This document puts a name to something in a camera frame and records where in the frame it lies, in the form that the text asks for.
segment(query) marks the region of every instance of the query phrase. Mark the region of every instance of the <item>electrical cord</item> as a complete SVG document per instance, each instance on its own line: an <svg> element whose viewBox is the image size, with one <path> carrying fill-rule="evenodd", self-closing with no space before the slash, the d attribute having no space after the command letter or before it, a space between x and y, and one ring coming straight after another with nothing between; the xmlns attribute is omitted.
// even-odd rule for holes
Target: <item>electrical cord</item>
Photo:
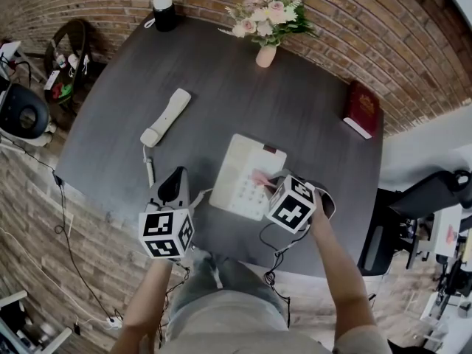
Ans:
<svg viewBox="0 0 472 354"><path fill-rule="evenodd" d="M377 297L377 294L369 294L368 296L369 302L373 300L372 304L370 305L371 308L374 308L376 297Z"/></svg>
<svg viewBox="0 0 472 354"><path fill-rule="evenodd" d="M179 283L177 283L176 285L174 285L173 287L169 288L166 291L165 300L164 300L164 307L162 308L162 316L164 316L165 311L169 308L169 294L172 291L174 291L177 287L179 287L180 285L183 285L189 279L189 276L190 276L190 268L188 268L186 266L183 266L178 261L175 261L175 260L170 260L170 261L172 261L177 266L183 268L185 270L185 275L184 275L184 278L183 278L182 281L180 281ZM166 325L168 325L168 323L167 324L162 324L161 322L159 322L159 327L157 329L157 333L159 334L159 349L161 349L161 347L164 343L164 335L162 334L162 328L165 327Z"/></svg>
<svg viewBox="0 0 472 354"><path fill-rule="evenodd" d="M7 65L10 69L13 70L13 73L11 74L11 76L13 76L13 75L16 73L16 67L17 67L17 66L20 66L21 64L26 64L26 65L28 66L28 83L29 83L29 88L31 88L31 77L32 77L31 65L30 65L27 61L23 60L23 61L18 62L18 63L14 62L13 64L14 64L15 66L12 66L11 63L10 63L10 61L3 55L3 53L1 54L0 60L1 60L1 62L2 62L3 64Z"/></svg>
<svg viewBox="0 0 472 354"><path fill-rule="evenodd" d="M142 162L146 164L147 179L149 181L149 188L151 188L156 180L154 178L153 159L146 155L146 145L142 146Z"/></svg>
<svg viewBox="0 0 472 354"><path fill-rule="evenodd" d="M288 244L285 248L283 249L277 249L275 246L273 246L272 244L268 243L267 241L265 241L263 239L263 233L264 231L270 227L271 225L273 225L275 223L269 223L267 224L266 226L264 226L264 228L262 228L259 232L259 240L266 246L268 246L269 248L273 249L274 250L274 264L272 266L272 268L270 270L268 270L266 273L264 273L263 275L263 279L264 279L264 282L267 283L267 285L269 285L272 289L272 291L274 293L277 294L277 296L282 299L285 303L287 303L287 309L288 309L288 312L287 312L287 327L290 327L290 303L291 303L291 298L289 296L283 296L281 294L279 294L279 292L276 290L275 288L275 273L274 271L277 270L277 268L282 265L282 262L284 260L284 253L287 252L287 250L289 250L292 246L294 246L296 243L298 243L299 241L303 240L303 238L309 233L310 231L310 226L308 225L307 228L305 228L303 231L303 235L301 235L300 237L298 237L297 239L295 240L292 240L292 242L290 244Z"/></svg>
<svg viewBox="0 0 472 354"><path fill-rule="evenodd" d="M8 139L6 136L2 135L0 133L0 136L5 138L5 139ZM74 266L77 274L79 275L80 279L82 280L83 284L87 287L87 289L91 292L92 296L95 298L95 300L97 301L98 305L100 306L100 308L102 308L103 312L105 313L105 315L108 317L109 321L103 321L103 320L100 320L100 319L97 319L96 317L92 316L90 313L86 312L83 308L81 308L77 302L70 296L68 295L66 292L63 291L63 289L57 284L55 283L53 280L51 280L51 278L48 277L49 280L51 280L51 282L53 282L65 295L67 295L82 311L86 312L90 317L92 317L93 319L97 320L98 322L103 322L103 323L113 323L114 322L114 319L111 317L111 315L108 313L108 311L103 307L103 304L101 303L101 301L98 299L97 295L95 294L95 292L93 292L93 290L90 288L89 284L83 279L83 276L82 274L80 273L80 270L79 268L77 267L77 264L75 263L75 260L74 260L74 255L72 254L72 249L71 249L71 246L70 246L70 242L69 242L69 237L67 236L67 233L66 233L66 230L65 230L65 227L66 227L66 211L64 209L64 199L65 199L65 195L64 195L64 190L63 190L63 187L61 185L61 183L58 181L60 180L59 178L57 178L54 174L55 172L55 169L53 167L51 167L50 165L42 162L41 160L37 159L36 157L34 157L32 154L28 153L22 146L20 145L17 145L16 143L14 143L13 141L11 141L16 147L22 149L24 151L25 154L27 154L29 157L31 157L32 159L36 160L39 164L42 164L43 166L45 167L48 167L51 171L52 171L52 175L54 176L54 180L55 180L55 183L57 184L57 186L59 187L59 190L60 190L60 205L61 205L61 210L62 210L62 225L61 224L58 224L57 226L54 227L54 232L55 234L57 235L60 235L62 233L64 233L64 237L66 238L66 244L67 244L67 249L69 251L69 256L71 258L71 261L72 261L72 265ZM121 313L119 313L119 311L115 308L115 316L118 318L118 315L121 316Z"/></svg>
<svg viewBox="0 0 472 354"><path fill-rule="evenodd" d="M1 228L1 227L0 227L0 231L2 231L6 236L11 237L11 238L15 241L16 245L18 245L18 246L21 248L21 250L25 253L25 255L27 256L28 260L30 260L31 263L32 263L36 268L38 268L38 270L39 270L49 281L51 281L51 283L52 283L53 285L55 285L57 288L59 288L59 290L61 290L64 295L66 295L79 309L81 309L82 312L84 312L85 314L87 314L88 316L90 316L90 317L91 317L90 320L96 320L96 321L98 321L98 322L102 322L102 323L104 323L104 324L108 324L107 321L105 321L105 320L100 320L100 319L96 318L95 316L92 316L89 312L87 312L87 310L84 310L84 309L75 301L75 299L74 299L72 296L70 296L68 293L66 293L54 280L52 280L52 279L43 271L43 269L36 263L36 261L31 258L31 256L28 254L27 250L20 244L20 242L16 239L15 236L13 236L11 233L5 231L5 230L4 230L3 228Z"/></svg>

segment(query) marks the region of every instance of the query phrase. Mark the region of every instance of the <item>dark gray table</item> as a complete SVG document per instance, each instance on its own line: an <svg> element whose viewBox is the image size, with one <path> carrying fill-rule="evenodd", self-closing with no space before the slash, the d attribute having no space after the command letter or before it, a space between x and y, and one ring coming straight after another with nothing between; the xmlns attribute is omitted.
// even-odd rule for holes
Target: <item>dark gray table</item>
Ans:
<svg viewBox="0 0 472 354"><path fill-rule="evenodd" d="M341 121L347 86L283 49L268 69L255 63L257 46L184 18L172 32L141 25L105 68L75 120L57 174L115 216L136 223L148 201L142 163L144 129L177 88L192 95L184 113L153 154L156 175L179 165L189 170L192 198L213 186L234 133L285 151L285 166L322 182L336 200L332 219L339 240L357 260L372 215L381 162L380 124L364 140ZM258 239L256 222L205 202L194 217L196 245L271 267L272 250ZM295 238L271 226L276 247ZM280 270L323 276L313 241L288 251Z"/></svg>

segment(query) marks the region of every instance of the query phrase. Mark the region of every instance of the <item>black chair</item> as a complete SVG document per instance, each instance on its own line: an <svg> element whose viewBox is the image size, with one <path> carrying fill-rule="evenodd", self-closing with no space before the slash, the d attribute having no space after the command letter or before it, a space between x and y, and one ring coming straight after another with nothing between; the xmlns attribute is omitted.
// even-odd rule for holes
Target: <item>black chair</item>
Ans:
<svg viewBox="0 0 472 354"><path fill-rule="evenodd" d="M460 221L459 233L468 231L472 228L472 215Z"/></svg>
<svg viewBox="0 0 472 354"><path fill-rule="evenodd" d="M0 88L5 86L4 79ZM21 139L36 139L49 124L49 107L33 91L8 83L6 94L0 101L0 129Z"/></svg>
<svg viewBox="0 0 472 354"><path fill-rule="evenodd" d="M463 271L460 267L461 260L457 260L451 268L451 272L446 276L444 292L447 295L455 295L459 293L468 297L472 291L472 273Z"/></svg>
<svg viewBox="0 0 472 354"><path fill-rule="evenodd" d="M395 252L400 250L410 253L407 268L411 268L418 246L417 219L459 203L470 205L471 195L471 174L464 170L436 172L404 192L379 189L358 261L361 273L364 276L385 274Z"/></svg>
<svg viewBox="0 0 472 354"><path fill-rule="evenodd" d="M400 347L389 340L390 350L392 354L434 354L433 351L425 349L424 347Z"/></svg>
<svg viewBox="0 0 472 354"><path fill-rule="evenodd" d="M79 59L77 63L77 69L74 70L74 76L69 76L69 69L70 65L68 65L65 69L61 70L58 78L56 79L55 83L63 83L71 84L72 90L69 94L61 98L54 98L52 96L51 90L45 91L46 100L49 103L60 103L61 106L64 106L64 103L67 103L69 100L73 99L74 91L80 88L83 83L85 82L86 76L83 71L83 65L85 56L88 57L88 69L91 67L92 57L91 57L91 50L89 45L89 31L88 31L88 24L84 20L75 19L69 21L67 24L62 26L52 37L52 40L56 44L57 47L60 46L60 42L66 37L69 39L68 43L68 50L72 51L77 58ZM55 56L54 56L54 47L51 43L49 43L48 47L46 48L46 53L44 55L44 68L46 70L46 74L49 76L51 75L54 69L59 69L59 66L55 67Z"/></svg>

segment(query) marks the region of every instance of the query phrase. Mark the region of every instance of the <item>red book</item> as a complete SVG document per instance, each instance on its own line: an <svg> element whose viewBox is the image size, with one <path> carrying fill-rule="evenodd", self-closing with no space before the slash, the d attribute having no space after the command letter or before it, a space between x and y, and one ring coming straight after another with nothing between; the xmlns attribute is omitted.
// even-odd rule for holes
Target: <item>red book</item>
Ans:
<svg viewBox="0 0 472 354"><path fill-rule="evenodd" d="M343 120L365 139L370 139L377 131L379 112L378 98L358 81L351 82Z"/></svg>

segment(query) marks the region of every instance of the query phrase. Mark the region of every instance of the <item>flower vase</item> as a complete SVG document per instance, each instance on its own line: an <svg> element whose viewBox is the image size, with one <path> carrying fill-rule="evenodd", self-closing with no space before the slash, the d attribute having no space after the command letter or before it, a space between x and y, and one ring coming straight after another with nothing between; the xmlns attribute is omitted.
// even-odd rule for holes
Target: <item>flower vase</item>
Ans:
<svg viewBox="0 0 472 354"><path fill-rule="evenodd" d="M277 46L262 46L257 54L256 63L259 67L267 68L274 60Z"/></svg>

